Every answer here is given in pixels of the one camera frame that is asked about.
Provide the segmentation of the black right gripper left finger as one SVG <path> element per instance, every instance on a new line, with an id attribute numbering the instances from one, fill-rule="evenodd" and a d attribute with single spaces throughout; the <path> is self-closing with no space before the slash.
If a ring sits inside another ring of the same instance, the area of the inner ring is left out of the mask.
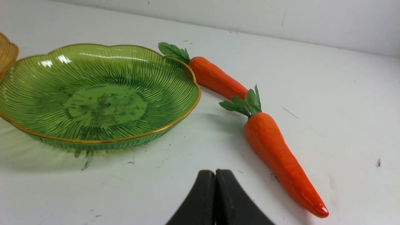
<path id="1" fill-rule="evenodd" d="M 167 225 L 214 225 L 216 178 L 213 171 L 201 170 L 190 192 Z"/>

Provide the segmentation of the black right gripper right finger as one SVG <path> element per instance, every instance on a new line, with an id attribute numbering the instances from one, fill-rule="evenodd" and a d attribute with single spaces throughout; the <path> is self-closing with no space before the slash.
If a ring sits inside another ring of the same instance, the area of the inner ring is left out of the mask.
<path id="1" fill-rule="evenodd" d="M 231 170 L 216 170 L 217 225 L 273 225 L 246 194 Z"/>

